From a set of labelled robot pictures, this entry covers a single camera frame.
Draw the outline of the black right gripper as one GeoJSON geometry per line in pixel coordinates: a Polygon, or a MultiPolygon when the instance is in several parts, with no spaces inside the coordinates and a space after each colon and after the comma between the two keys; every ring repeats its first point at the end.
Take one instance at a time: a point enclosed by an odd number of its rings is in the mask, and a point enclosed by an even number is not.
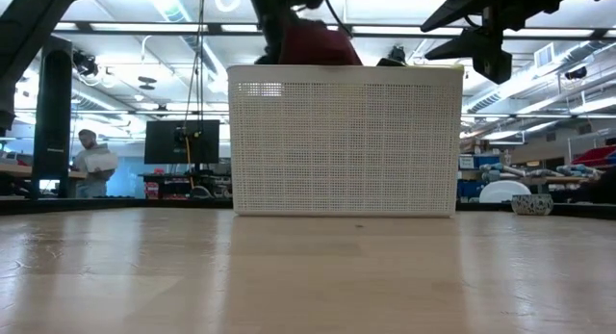
{"type": "Polygon", "coordinates": [[[446,0],[420,27],[424,33],[465,19],[469,27],[424,56],[431,61],[471,58],[474,71],[493,83],[511,77],[512,55],[502,50],[502,31],[518,31],[538,13],[554,13],[563,0],[446,0]]]}

